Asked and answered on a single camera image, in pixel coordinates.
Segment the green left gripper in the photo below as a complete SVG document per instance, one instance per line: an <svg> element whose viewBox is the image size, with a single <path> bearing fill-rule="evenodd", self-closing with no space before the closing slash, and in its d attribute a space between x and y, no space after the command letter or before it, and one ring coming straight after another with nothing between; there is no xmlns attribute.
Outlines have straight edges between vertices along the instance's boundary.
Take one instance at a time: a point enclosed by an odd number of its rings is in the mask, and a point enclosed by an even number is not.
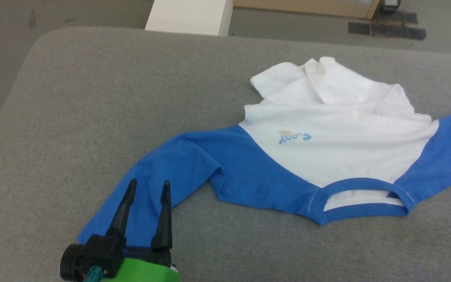
<svg viewBox="0 0 451 282"><path fill-rule="evenodd" d="M116 210L106 236L114 236L121 247L126 246L126 227L130 208L135 200L137 180L132 179ZM126 256L117 275L105 277L104 282L179 282L180 275L172 263L173 247L171 216L171 184L164 181L161 194L161 213L151 248L127 248Z"/></svg>

